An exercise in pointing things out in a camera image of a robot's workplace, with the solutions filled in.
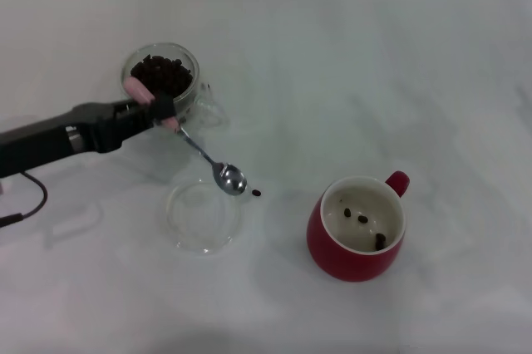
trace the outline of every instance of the red mug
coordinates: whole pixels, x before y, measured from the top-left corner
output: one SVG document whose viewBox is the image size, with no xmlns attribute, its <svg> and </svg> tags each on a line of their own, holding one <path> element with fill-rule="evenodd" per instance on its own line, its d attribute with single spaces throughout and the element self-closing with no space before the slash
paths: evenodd
<svg viewBox="0 0 532 354">
<path fill-rule="evenodd" d="M 316 264 L 348 282 L 367 281 L 386 271 L 405 236 L 406 218 L 399 198 L 409 184 L 402 171 L 393 173 L 386 183 L 371 177 L 332 183 L 316 203 L 307 226 L 307 245 Z"/>
</svg>

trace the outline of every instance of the spoon handle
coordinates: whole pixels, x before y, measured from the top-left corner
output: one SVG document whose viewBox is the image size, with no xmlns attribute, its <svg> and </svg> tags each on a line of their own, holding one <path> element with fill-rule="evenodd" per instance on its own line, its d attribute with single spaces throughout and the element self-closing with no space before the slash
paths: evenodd
<svg viewBox="0 0 532 354">
<path fill-rule="evenodd" d="M 182 128 L 176 132 L 177 135 L 181 136 L 181 138 L 183 138 L 184 140 L 186 140 L 186 142 L 192 146 L 194 149 L 196 149 L 197 151 L 199 151 L 199 153 L 205 157 L 205 159 L 211 163 L 212 165 L 216 165 L 216 163 L 214 162 L 214 160 L 212 160 L 210 158 L 209 155 L 207 155 L 207 153 L 205 153 L 205 151 L 203 149 L 200 148 L 200 146 L 198 144 L 196 144 L 192 138 L 190 138 L 190 136 L 187 134 L 187 132 L 185 130 L 183 130 Z"/>
</svg>

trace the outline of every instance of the white surface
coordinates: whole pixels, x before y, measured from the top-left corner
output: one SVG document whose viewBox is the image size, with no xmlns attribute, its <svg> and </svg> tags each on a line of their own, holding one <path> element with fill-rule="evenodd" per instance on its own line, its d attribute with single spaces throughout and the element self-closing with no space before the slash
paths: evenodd
<svg viewBox="0 0 532 354">
<path fill-rule="evenodd" d="M 34 170 L 0 231 L 0 352 L 463 353 L 532 347 L 532 0 L 0 0 L 2 128 L 120 97 L 174 41 L 231 115 L 201 133 L 263 191 L 224 251 L 158 230 L 206 166 L 164 131 Z M 334 179 L 411 177 L 397 261 L 321 272 L 307 217 Z M 6 179 L 2 214 L 40 196 Z"/>
</svg>

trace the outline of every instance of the metal spoon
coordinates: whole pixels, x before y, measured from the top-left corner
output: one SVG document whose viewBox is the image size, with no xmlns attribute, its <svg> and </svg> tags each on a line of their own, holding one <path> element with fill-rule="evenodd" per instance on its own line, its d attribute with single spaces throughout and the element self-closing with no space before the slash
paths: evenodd
<svg viewBox="0 0 532 354">
<path fill-rule="evenodd" d="M 179 129 L 176 134 L 186 140 L 186 142 L 194 149 L 199 151 L 199 153 L 210 163 L 213 168 L 214 181 L 216 181 L 216 184 L 226 194 L 230 194 L 231 196 L 238 196 L 246 190 L 246 186 L 248 186 L 248 181 L 246 180 L 246 177 L 244 176 L 244 174 L 242 174 L 242 171 L 240 171 L 240 169 L 228 163 L 214 162 L 214 160 L 212 160 L 210 156 L 207 155 L 205 151 L 201 149 L 200 146 L 192 140 L 192 138 L 190 138 L 190 136 L 186 133 L 185 130 L 183 130 L 183 128 Z"/>
</svg>

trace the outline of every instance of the black cable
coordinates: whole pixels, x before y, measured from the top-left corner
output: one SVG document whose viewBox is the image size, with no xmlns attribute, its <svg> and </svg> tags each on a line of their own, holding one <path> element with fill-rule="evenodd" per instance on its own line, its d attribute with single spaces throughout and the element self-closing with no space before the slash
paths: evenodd
<svg viewBox="0 0 532 354">
<path fill-rule="evenodd" d="M 26 171 L 23 171 L 22 173 L 20 173 L 22 175 L 24 175 L 26 178 L 28 178 L 30 181 L 34 182 L 35 184 L 37 184 L 39 186 L 39 188 L 41 188 L 42 190 L 42 200 L 41 200 L 41 203 L 39 203 L 39 205 L 33 209 L 32 211 L 30 211 L 29 213 L 26 213 L 26 214 L 23 214 L 23 218 L 24 219 L 27 219 L 28 217 L 31 217 L 33 216 L 34 214 L 37 213 L 37 211 L 39 211 L 40 209 L 42 209 L 44 207 L 44 205 L 46 204 L 47 200 L 48 200 L 48 189 L 46 186 L 44 186 L 44 184 L 39 181 L 37 178 L 31 176 L 30 174 L 28 174 Z"/>
<path fill-rule="evenodd" d="M 8 225 L 18 223 L 19 221 L 22 221 L 23 219 L 27 219 L 28 217 L 33 216 L 37 211 L 39 211 L 40 209 L 42 209 L 44 207 L 44 205 L 46 204 L 46 202 L 48 200 L 47 187 L 44 186 L 44 184 L 41 181 L 39 181 L 37 178 L 35 178 L 35 177 L 31 176 L 30 174 L 28 174 L 26 171 L 23 171 L 20 174 L 24 175 L 30 181 L 32 181 L 33 183 L 37 184 L 39 188 L 41 188 L 41 190 L 42 190 L 41 203 L 39 203 L 39 205 L 35 209 L 30 211 L 29 213 L 26 213 L 26 214 L 17 213 L 17 214 L 7 215 L 6 217 L 0 217 L 0 228 L 7 227 Z"/>
</svg>

